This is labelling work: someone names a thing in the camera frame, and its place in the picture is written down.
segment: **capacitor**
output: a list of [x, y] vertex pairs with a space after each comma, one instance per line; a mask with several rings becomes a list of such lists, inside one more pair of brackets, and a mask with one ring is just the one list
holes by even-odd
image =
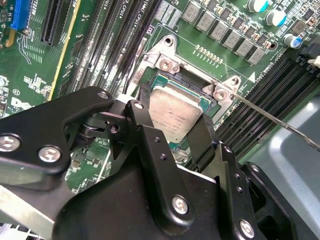
[[294, 36], [291, 33], [284, 35], [283, 43], [292, 49], [297, 49], [302, 44], [302, 39], [300, 37]]
[[265, 15], [265, 22], [269, 26], [275, 26], [280, 27], [282, 26], [286, 21], [287, 15], [284, 11], [279, 10], [270, 10]]
[[252, 13], [261, 13], [268, 7], [268, 0], [248, 0], [247, 9]]

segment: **green circuit board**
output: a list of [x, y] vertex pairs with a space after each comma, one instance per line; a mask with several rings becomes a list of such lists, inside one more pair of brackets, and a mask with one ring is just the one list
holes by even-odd
[[[138, 26], [147, 18], [144, 16], [145, 9], [151, 8], [154, 1], [71, 0], [61, 38], [53, 45], [41, 41], [49, 2], [30, 0], [27, 27], [21, 30], [11, 28], [16, 0], [8, 0], [5, 6], [0, 6], [1, 117], [92, 85], [102, 87], [114, 96], [121, 93], [127, 75], [117, 78], [121, 72], [118, 69], [127, 67], [122, 60], [130, 53], [130, 41], [139, 37]], [[190, 5], [198, 9], [191, 22], [186, 20]], [[135, 6], [139, 6], [137, 11], [133, 11]], [[159, 2], [150, 26], [145, 29], [145, 43], [132, 66], [136, 70], [144, 54], [163, 37], [171, 35], [177, 41], [177, 56], [218, 81], [233, 75], [240, 77], [238, 94], [245, 96], [287, 49], [283, 43], [286, 34], [300, 37], [302, 41], [320, 35], [317, 28], [319, 7], [319, 0], [275, 0], [268, 1], [263, 12], [249, 12], [247, 0], [163, 0]], [[270, 10], [286, 13], [282, 26], [266, 25], [265, 17]], [[201, 17], [207, 12], [214, 21], [223, 23], [228, 34], [234, 31], [243, 41], [248, 41], [252, 47], [250, 55], [260, 50], [262, 58], [255, 62], [249, 56], [236, 53], [239, 46], [233, 49], [227, 47], [227, 35], [220, 41], [214, 39], [211, 32], [218, 23], [212, 22], [206, 31], [199, 30]], [[240, 20], [241, 24], [236, 26], [235, 23]], [[128, 21], [132, 25], [126, 28]], [[156, 71], [147, 68], [139, 84], [150, 81]], [[234, 101], [215, 124], [215, 129], [237, 105], [238, 102]], [[212, 115], [218, 110], [219, 106], [211, 109]], [[188, 142], [184, 139], [178, 146], [186, 150]], [[109, 144], [101, 139], [87, 149], [73, 153], [72, 165], [66, 175], [70, 189], [78, 193], [107, 177], [109, 156]]]

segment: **surface-mount component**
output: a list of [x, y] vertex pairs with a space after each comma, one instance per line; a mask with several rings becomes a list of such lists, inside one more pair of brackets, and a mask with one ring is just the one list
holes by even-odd
[[311, 16], [312, 16], [314, 13], [315, 13], [315, 12], [309, 8], [309, 9], [305, 12], [305, 14], [302, 16], [302, 18], [303, 18], [304, 20], [308, 20], [309, 18], [311, 18]]
[[154, 127], [163, 131], [167, 141], [180, 143], [203, 113], [200, 101], [199, 97], [170, 82], [165, 86], [156, 85], [149, 105]]
[[200, 6], [196, 4], [194, 1], [190, 1], [181, 17], [186, 22], [192, 24], [198, 16], [199, 11]]
[[244, 35], [247, 38], [251, 38], [251, 36], [254, 34], [255, 31], [257, 31], [257, 29], [255, 29], [253, 26], [250, 26], [249, 29], [246, 30]]
[[287, 15], [284, 11], [279, 10], [270, 10], [265, 15], [265, 23], [269, 26], [280, 27], [282, 26], [287, 19]]
[[302, 21], [302, 20], [297, 20], [294, 25], [291, 28], [291, 31], [296, 34], [299, 35], [300, 33], [302, 33], [307, 27], [307, 24]]
[[218, 1], [217, 0], [211, 0], [208, 4], [208, 6], [206, 7], [206, 9], [208, 9], [210, 12], [214, 12], [215, 11], [215, 7], [218, 5]]
[[223, 45], [230, 49], [233, 49], [236, 46], [237, 42], [240, 40], [240, 38], [241, 35], [236, 31], [232, 30], [227, 39], [224, 41]]
[[199, 22], [197, 23], [196, 28], [200, 31], [206, 32], [210, 28], [214, 20], [215, 17], [210, 12], [205, 11]]
[[249, 12], [261, 13], [267, 9], [268, 1], [267, 0], [248, 0], [246, 7]]
[[223, 22], [218, 21], [212, 33], [210, 34], [210, 37], [217, 41], [220, 41], [223, 38], [223, 36], [226, 34], [227, 30], [228, 30], [228, 26], [225, 25]]
[[256, 65], [264, 55], [265, 55], [265, 51], [263, 51], [261, 48], [258, 47], [247, 61], [251, 64]]
[[27, 27], [30, 13], [31, 0], [16, 0], [14, 5], [13, 22], [14, 30], [22, 30]]
[[289, 48], [297, 49], [302, 44], [302, 39], [300, 37], [294, 36], [291, 33], [284, 35], [283, 43], [287, 45]]
[[256, 44], [258, 44], [259, 46], [262, 46], [267, 39], [268, 37], [265, 34], [262, 34], [260, 38], [256, 41]]
[[238, 17], [235, 21], [234, 21], [234, 24], [233, 24], [233, 27], [235, 29], [239, 29], [240, 26], [245, 22], [245, 20], [242, 18], [242, 17]]
[[220, 15], [220, 18], [223, 20], [223, 21], [227, 21], [228, 17], [230, 16], [230, 14], [232, 14], [232, 11], [230, 8], [226, 7], [223, 12], [221, 13]]
[[245, 57], [252, 47], [253, 44], [248, 39], [245, 39], [235, 52], [240, 56]]

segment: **silver screw head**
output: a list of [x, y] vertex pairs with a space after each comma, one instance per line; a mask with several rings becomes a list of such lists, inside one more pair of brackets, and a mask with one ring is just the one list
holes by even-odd
[[228, 152], [228, 153], [232, 153], [232, 150], [230, 147], [228, 146], [224, 146], [224, 149]]
[[20, 146], [20, 140], [15, 136], [0, 136], [0, 151], [12, 152]]
[[243, 232], [243, 234], [249, 238], [249, 239], [253, 239], [255, 237], [255, 231], [253, 229], [253, 227], [250, 225], [250, 223], [248, 223], [246, 220], [240, 220], [240, 228]]
[[107, 93], [104, 92], [104, 91], [98, 92], [98, 96], [99, 96], [100, 98], [102, 98], [102, 99], [108, 99], [108, 98], [109, 98], [108, 95], [107, 95]]
[[61, 152], [54, 146], [45, 146], [38, 152], [39, 158], [46, 163], [54, 163], [61, 157]]
[[143, 109], [144, 108], [144, 106], [140, 102], [135, 102], [134, 105], [138, 109]]
[[256, 166], [256, 165], [251, 165], [252, 169], [255, 171], [255, 172], [259, 172], [259, 168]]
[[179, 196], [172, 198], [172, 206], [178, 214], [186, 214], [189, 209], [187, 202]]

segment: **black pcie slot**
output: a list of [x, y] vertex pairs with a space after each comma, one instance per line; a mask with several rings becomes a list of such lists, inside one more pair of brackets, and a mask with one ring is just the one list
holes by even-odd
[[96, 50], [98, 39], [104, 27], [104, 24], [103, 23], [100, 24], [99, 22], [101, 12], [105, 10], [103, 15], [103, 20], [108, 19], [108, 16], [112, 9], [111, 7], [114, 2], [115, 0], [110, 0], [110, 1], [98, 0], [97, 1], [94, 13], [90, 19], [88, 31], [86, 32], [83, 44], [78, 54], [78, 56], [80, 56], [80, 59], [77, 61], [77, 65], [73, 70], [73, 73], [71, 76], [71, 83], [68, 87], [67, 93], [74, 92], [81, 88], [82, 82], [85, 79], [86, 70], [88, 69], [90, 64], [90, 59], [92, 58]]
[[[247, 96], [271, 115], [283, 119], [318, 85], [319, 70], [309, 65], [292, 49], [265, 75]], [[217, 135], [235, 151], [238, 159], [270, 133], [276, 125], [250, 107], [240, 103], [217, 130]]]
[[[275, 98], [272, 102], [269, 103], [268, 106], [263, 106], [262, 108], [265, 109], [268, 113], [271, 115], [279, 117], [279, 115], [282, 113], [282, 111], [285, 110], [286, 104], [281, 106], [279, 108], [277, 106], [278, 103], [290, 103], [293, 101], [293, 97], [296, 96], [297, 92], [301, 88], [307, 88], [310, 85], [310, 78], [311, 76], [304, 76], [303, 79], [299, 82], [291, 82], [290, 85], [293, 85], [290, 89], [288, 89], [289, 95], [282, 95], [281, 98]], [[248, 131], [244, 131], [244, 129], [252, 129], [253, 131], [249, 131], [249, 133], [254, 134], [258, 132], [260, 129], [263, 129], [265, 122], [268, 121], [265, 117], [260, 115], [258, 112], [254, 112], [251, 114], [247, 119], [250, 120], [251, 124], [248, 124], [247, 126], [244, 126], [242, 129], [242, 132], [239, 132], [239, 135], [237, 136], [237, 140], [234, 144], [234, 151], [241, 148], [242, 143], [245, 141], [246, 138], [248, 138]]]
[[128, 2], [128, 5], [126, 6], [125, 12], [123, 13], [123, 17], [121, 19], [121, 22], [120, 22], [119, 26], [117, 26], [117, 31], [115, 34], [113, 34], [112, 28], [114, 27], [116, 20], [117, 20], [117, 17], [119, 16], [120, 12], [123, 10], [122, 6], [124, 3], [126, 3], [126, 0], [123, 0], [123, 1], [118, 0], [118, 1], [116, 1], [116, 5], [112, 8], [112, 15], [111, 15], [111, 17], [109, 17], [109, 19], [106, 23], [106, 26], [103, 31], [103, 35], [101, 36], [101, 39], [99, 40], [99, 45], [98, 45], [96, 52], [94, 53], [94, 57], [91, 61], [91, 65], [93, 66], [93, 68], [94, 68], [94, 66], [97, 66], [97, 63], [98, 63], [100, 57], [102, 56], [104, 48], [106, 47], [107, 44], [109, 44], [108, 51], [105, 55], [105, 60], [104, 60], [102, 69], [100, 71], [101, 74], [98, 75], [97, 79], [93, 79], [94, 71], [87, 70], [86, 77], [82, 83], [83, 88], [88, 87], [90, 85], [91, 81], [94, 81], [93, 85], [95, 85], [95, 86], [99, 85], [98, 79], [101, 77], [103, 69], [106, 67], [107, 62], [110, 59], [112, 49], [114, 49], [115, 45], [118, 44], [117, 40], [119, 38], [119, 33], [123, 29], [124, 24], [126, 23], [127, 16], [130, 13], [130, 9], [131, 9], [134, 1], [131, 0]]
[[161, 5], [162, 1], [159, 0], [153, 0], [148, 4], [144, 10], [145, 17], [142, 21], [139, 22], [139, 25], [137, 27], [138, 32], [133, 35], [133, 37], [130, 39], [130, 43], [128, 47], [126, 48], [127, 54], [121, 59], [118, 69], [116, 71], [116, 74], [114, 76], [114, 79], [112, 81], [112, 89], [111, 94], [116, 94], [119, 90], [119, 82], [120, 80], [129, 73], [129, 70], [131, 68], [131, 65], [135, 59], [136, 52], [138, 51], [139, 45], [146, 35], [149, 26], [151, 25], [153, 19], [155, 18], [158, 9]]
[[[318, 82], [313, 82], [308, 89], [306, 89], [303, 94], [299, 97], [295, 98], [294, 101], [278, 116], [279, 118], [283, 119], [287, 114], [289, 114], [305, 97], [307, 97], [317, 86], [319, 85]], [[261, 140], [263, 140], [272, 129], [276, 126], [276, 124], [270, 120], [265, 120], [268, 124], [266, 128], [262, 132], [258, 132], [258, 134], [254, 137], [254, 139], [248, 144], [247, 146], [242, 146], [242, 148], [238, 148], [237, 155], [238, 159], [244, 157], [256, 144], [258, 144]]]
[[60, 41], [65, 27], [71, 0], [50, 0], [46, 10], [41, 41], [54, 46]]
[[[264, 110], [267, 110], [268, 106], [270, 106], [270, 104], [274, 103], [275, 100], [279, 99], [281, 92], [284, 91], [287, 88], [287, 86], [295, 83], [295, 82], [293, 82], [293, 79], [298, 78], [299, 73], [301, 71], [300, 71], [299, 67], [297, 67], [297, 66], [294, 67], [292, 70], [291, 69], [289, 69], [289, 70], [290, 71], [286, 74], [285, 78], [280, 82], [279, 85], [273, 84], [269, 88], [269, 89], [272, 88], [271, 91], [266, 92], [265, 94], [262, 94], [260, 96], [260, 99], [258, 99], [255, 102], [255, 104], [257, 106], [259, 106], [260, 108], [262, 108]], [[245, 131], [246, 126], [249, 126], [251, 124], [251, 122], [259, 115], [259, 113], [256, 112], [255, 110], [253, 110], [252, 108], [246, 108], [246, 111], [247, 111], [246, 114], [243, 116], [243, 118], [245, 118], [246, 121], [245, 122], [238, 121], [238, 124], [235, 124], [234, 126], [232, 126], [232, 128], [235, 129], [235, 131], [232, 132], [231, 135], [225, 141], [229, 141], [230, 139], [233, 139], [235, 137], [235, 135], [239, 135], [243, 131]]]
[[135, 23], [135, 20], [138, 17], [138, 13], [144, 3], [144, 0], [139, 0], [138, 2], [135, 2], [133, 9], [130, 11], [130, 14], [127, 14], [125, 26], [122, 29], [118, 28], [118, 32], [116, 33], [117, 39], [114, 39], [116, 41], [116, 45], [110, 52], [110, 57], [105, 62], [105, 65], [101, 69], [100, 74], [98, 76], [98, 85], [103, 89], [107, 88], [106, 83], [108, 75], [111, 69], [116, 64], [119, 55], [122, 53], [125, 47], [126, 40], [128, 40], [128, 37], [130, 37], [130, 29], [132, 29], [133, 24]]

